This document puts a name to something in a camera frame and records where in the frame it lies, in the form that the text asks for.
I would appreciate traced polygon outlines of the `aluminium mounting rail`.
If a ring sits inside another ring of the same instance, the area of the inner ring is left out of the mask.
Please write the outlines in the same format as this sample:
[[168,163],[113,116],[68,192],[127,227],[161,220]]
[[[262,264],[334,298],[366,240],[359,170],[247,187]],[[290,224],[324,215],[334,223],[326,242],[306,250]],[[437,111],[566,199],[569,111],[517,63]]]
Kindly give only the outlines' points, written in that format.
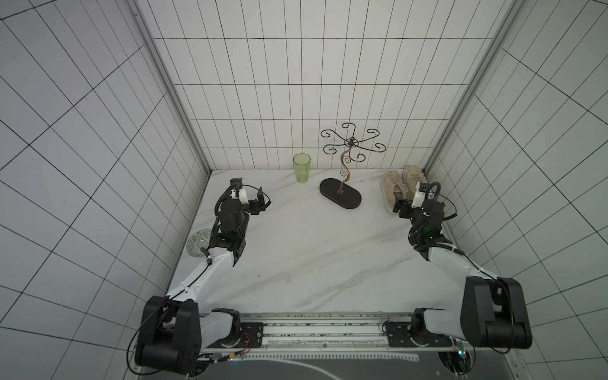
[[275,353],[473,351],[467,342],[453,337],[412,340],[412,317],[409,312],[244,313],[237,343],[215,343],[202,351],[225,355],[244,350],[247,359]]

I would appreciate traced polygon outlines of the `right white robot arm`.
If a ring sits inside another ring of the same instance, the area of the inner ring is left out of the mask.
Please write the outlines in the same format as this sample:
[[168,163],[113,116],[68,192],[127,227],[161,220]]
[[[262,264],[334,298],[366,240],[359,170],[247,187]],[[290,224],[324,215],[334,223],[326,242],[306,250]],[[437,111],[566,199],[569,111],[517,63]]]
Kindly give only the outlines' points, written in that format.
[[408,242],[426,261],[442,269],[463,290],[457,311],[418,308],[409,335],[424,347],[433,337],[465,340],[475,348],[528,349],[533,343],[522,285],[488,272],[443,235],[448,217],[438,182],[416,183],[413,199],[397,197],[393,212],[409,219]]

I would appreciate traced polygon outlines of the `beige lace-up shoe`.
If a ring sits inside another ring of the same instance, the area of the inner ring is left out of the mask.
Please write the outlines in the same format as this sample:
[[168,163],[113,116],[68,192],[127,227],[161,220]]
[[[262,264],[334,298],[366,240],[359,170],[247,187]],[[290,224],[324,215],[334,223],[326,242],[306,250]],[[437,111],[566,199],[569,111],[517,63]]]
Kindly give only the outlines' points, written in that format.
[[390,214],[393,213],[397,199],[408,198],[409,190],[405,186],[402,176],[395,170],[391,170],[384,175],[381,180],[381,190],[385,209]]

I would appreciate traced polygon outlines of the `green plastic cup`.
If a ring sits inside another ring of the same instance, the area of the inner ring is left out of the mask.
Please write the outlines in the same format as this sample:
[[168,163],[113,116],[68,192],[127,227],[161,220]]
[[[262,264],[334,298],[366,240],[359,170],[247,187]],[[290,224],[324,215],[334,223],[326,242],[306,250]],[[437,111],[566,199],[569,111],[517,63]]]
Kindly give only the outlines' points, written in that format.
[[293,166],[296,180],[299,183],[306,183],[310,176],[311,157],[306,153],[298,153],[293,157]]

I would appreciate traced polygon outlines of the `patterned ceramic bowl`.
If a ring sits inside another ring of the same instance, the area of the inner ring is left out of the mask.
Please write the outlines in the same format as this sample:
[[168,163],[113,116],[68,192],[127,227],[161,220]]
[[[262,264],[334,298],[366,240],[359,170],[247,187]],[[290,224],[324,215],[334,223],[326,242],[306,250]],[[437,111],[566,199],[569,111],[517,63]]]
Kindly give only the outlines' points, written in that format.
[[208,257],[212,237],[210,229],[202,229],[193,233],[185,244],[186,253],[191,257]]

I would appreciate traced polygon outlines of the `metal jewelry stand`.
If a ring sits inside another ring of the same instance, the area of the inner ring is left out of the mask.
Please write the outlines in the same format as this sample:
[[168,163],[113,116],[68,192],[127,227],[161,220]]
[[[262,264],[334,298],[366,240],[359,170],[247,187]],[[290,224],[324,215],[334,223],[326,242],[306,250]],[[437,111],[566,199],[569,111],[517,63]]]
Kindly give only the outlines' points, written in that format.
[[320,136],[323,139],[329,139],[332,136],[337,139],[336,143],[324,145],[322,150],[326,155],[336,155],[340,147],[344,148],[340,154],[340,175],[342,179],[326,178],[320,183],[319,191],[324,198],[334,204],[347,210],[353,210],[361,205],[362,196],[358,190],[348,184],[352,177],[348,166],[353,162],[365,162],[367,156],[364,151],[384,153],[387,147],[382,142],[375,142],[380,136],[380,130],[377,128],[367,128],[363,137],[357,139],[356,125],[353,122],[342,123],[340,127],[349,134],[342,136],[338,131],[327,128],[320,131]]

